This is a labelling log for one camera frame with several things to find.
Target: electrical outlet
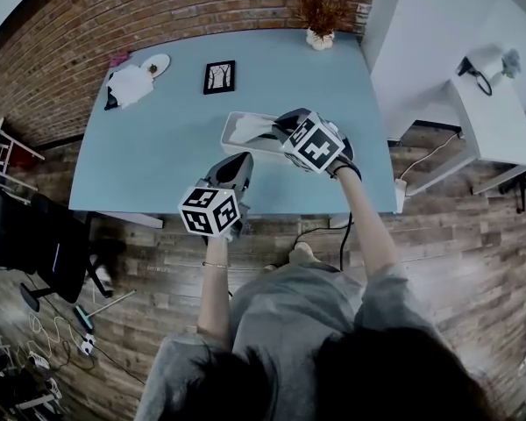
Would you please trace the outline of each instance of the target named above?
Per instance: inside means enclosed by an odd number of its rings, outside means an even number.
[[[86,337],[84,338],[84,341],[82,342],[82,346],[80,346],[80,349],[86,355],[90,355],[91,352],[94,350],[95,344],[96,344],[96,338],[93,335],[87,333]]]

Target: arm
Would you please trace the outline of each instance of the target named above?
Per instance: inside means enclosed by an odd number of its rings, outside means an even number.
[[[331,169],[341,165],[342,162],[334,161]],[[378,212],[370,204],[359,176],[350,168],[340,168],[337,177],[351,208],[366,275],[371,277],[378,270],[398,261],[395,243]]]
[[[209,237],[205,262],[197,331],[219,340],[225,347],[230,348],[228,268],[215,267],[215,265],[228,267],[228,240],[225,237]]]

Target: white chair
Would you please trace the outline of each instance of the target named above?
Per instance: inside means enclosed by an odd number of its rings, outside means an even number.
[[[0,176],[4,178],[6,181],[15,182],[16,184],[19,184],[20,186],[27,187],[28,189],[38,191],[38,189],[35,186],[32,186],[31,184],[28,184],[26,182],[23,182],[17,178],[14,178],[13,176],[10,176],[7,174],[8,165],[10,164],[10,156],[11,156],[11,150],[15,145],[23,148],[27,152],[29,152],[31,155],[38,157],[42,161],[45,160],[45,157],[41,156],[39,153],[34,152],[31,148],[28,148],[21,142],[18,142],[8,134],[6,134],[4,131],[2,131],[2,124],[4,123],[4,118],[0,119],[0,137],[7,140],[6,143],[0,143]],[[29,204],[30,201],[22,198],[21,196],[15,195],[14,189],[12,187],[9,187],[6,184],[3,184],[0,182],[0,187],[4,189],[4,191],[10,195],[13,198],[16,198],[19,201],[22,201],[25,204]]]

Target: person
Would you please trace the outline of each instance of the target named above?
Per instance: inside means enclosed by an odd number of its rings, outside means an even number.
[[[137,421],[496,420],[409,290],[357,169],[329,167],[351,208],[363,288],[299,243],[230,300],[227,240],[210,238],[197,334],[166,338]]]

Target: picture frame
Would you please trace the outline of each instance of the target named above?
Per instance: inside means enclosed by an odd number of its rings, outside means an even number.
[[[236,90],[236,62],[222,61],[207,64],[204,72],[203,94],[219,94]]]

